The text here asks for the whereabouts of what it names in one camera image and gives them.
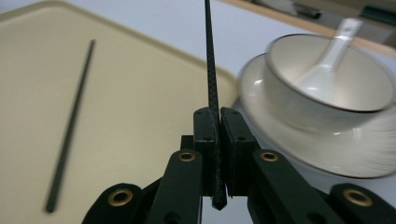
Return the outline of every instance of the metal screw hole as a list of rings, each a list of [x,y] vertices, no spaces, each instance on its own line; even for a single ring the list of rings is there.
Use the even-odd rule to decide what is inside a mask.
[[[351,203],[359,206],[369,207],[373,205],[373,200],[369,196],[356,189],[344,190],[344,197]]]
[[[178,154],[178,159],[181,161],[193,161],[195,160],[195,155],[190,152],[183,152]]]
[[[279,159],[279,157],[275,153],[272,153],[272,152],[263,152],[261,154],[261,157],[265,161],[277,161]]]
[[[108,203],[111,206],[119,207],[127,204],[132,200],[134,195],[129,189],[116,189],[108,196]]]

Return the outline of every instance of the white spoon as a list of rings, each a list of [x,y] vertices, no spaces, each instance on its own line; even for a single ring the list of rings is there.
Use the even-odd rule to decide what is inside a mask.
[[[320,56],[317,64],[301,76],[294,85],[301,91],[329,103],[332,100],[334,72],[337,70],[350,41],[361,28],[357,19],[344,19],[337,28],[329,47]]]

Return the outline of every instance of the white saucer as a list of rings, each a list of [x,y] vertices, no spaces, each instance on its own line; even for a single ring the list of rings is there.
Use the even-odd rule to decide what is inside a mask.
[[[239,90],[248,117],[269,141],[293,158],[336,175],[373,178],[396,171],[396,106],[343,133],[296,129],[268,108],[264,57],[246,64]]]

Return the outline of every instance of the white table surface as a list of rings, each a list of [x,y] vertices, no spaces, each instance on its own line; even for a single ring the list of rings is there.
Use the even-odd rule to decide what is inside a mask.
[[[34,2],[38,1],[2,0],[0,13]],[[67,0],[66,2],[205,59],[204,0]],[[274,39],[282,35],[310,33],[219,1],[212,1],[211,7],[216,63],[236,77],[243,65],[251,58],[264,53],[266,46]],[[394,58],[369,53],[396,74]],[[254,129],[252,131],[263,148],[271,147],[259,133]],[[326,174],[298,162],[294,162],[293,165],[317,189],[328,192],[334,184],[354,183],[375,192],[396,207],[396,175],[377,179],[351,179]],[[221,212],[211,208],[209,199],[205,198],[203,223],[252,223],[246,198],[229,199],[228,206]]]

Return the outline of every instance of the chopstick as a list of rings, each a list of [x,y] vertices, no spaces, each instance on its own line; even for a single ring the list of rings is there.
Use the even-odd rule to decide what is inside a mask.
[[[68,151],[70,148],[70,143],[73,138],[74,127],[75,127],[77,116],[78,116],[78,109],[79,109],[80,101],[81,101],[83,90],[84,90],[85,80],[87,78],[90,63],[91,63],[94,45],[95,45],[95,40],[91,40],[90,46],[88,49],[87,58],[86,58],[84,68],[82,71],[81,80],[79,82],[78,92],[77,92],[77,95],[75,98],[73,110],[72,110],[72,113],[71,113],[71,116],[69,119],[69,123],[67,126],[67,130],[66,130],[66,133],[64,136],[64,143],[62,146],[61,154],[59,156],[58,165],[56,167],[55,175],[52,179],[52,185],[50,188],[49,197],[48,197],[47,205],[46,205],[46,211],[49,213],[52,213],[55,210],[55,206],[57,203],[59,189],[60,189],[60,186],[62,183],[62,177],[64,174],[64,166],[66,164],[67,155],[68,155]]]

